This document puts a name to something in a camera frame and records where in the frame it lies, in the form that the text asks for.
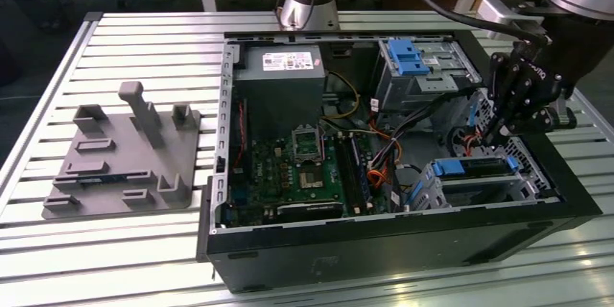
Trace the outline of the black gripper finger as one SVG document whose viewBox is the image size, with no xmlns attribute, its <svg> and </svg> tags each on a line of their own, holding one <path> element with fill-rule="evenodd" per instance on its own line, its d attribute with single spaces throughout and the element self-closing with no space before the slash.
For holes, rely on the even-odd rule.
<svg viewBox="0 0 614 307">
<path fill-rule="evenodd" d="M 489 98 L 493 101 L 493 118 L 483 132 L 485 145 L 501 145 L 503 127 L 510 127 L 517 116 L 515 86 L 519 55 L 497 52 L 490 60 Z"/>
<path fill-rule="evenodd" d="M 502 137 L 545 133 L 553 127 L 553 111 L 547 103 L 529 96 L 510 94 L 498 98 L 498 135 Z"/>
</svg>

